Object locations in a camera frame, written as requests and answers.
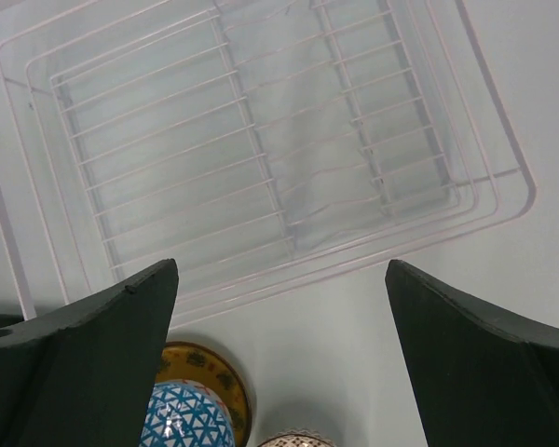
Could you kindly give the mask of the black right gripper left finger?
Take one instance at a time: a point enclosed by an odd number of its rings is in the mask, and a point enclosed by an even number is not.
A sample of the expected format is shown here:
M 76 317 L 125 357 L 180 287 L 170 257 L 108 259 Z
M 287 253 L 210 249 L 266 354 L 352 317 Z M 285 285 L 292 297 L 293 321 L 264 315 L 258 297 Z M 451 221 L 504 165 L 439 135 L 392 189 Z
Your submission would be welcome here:
M 179 283 L 174 260 L 0 328 L 0 446 L 136 446 Z

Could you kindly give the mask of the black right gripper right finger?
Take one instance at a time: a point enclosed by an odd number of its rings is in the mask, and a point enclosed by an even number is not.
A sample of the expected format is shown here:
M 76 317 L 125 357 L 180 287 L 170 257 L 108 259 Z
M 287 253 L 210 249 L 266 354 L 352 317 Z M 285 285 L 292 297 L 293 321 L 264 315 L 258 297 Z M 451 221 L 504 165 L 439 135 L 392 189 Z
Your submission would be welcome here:
M 430 446 L 559 446 L 559 329 L 402 260 L 385 283 Z

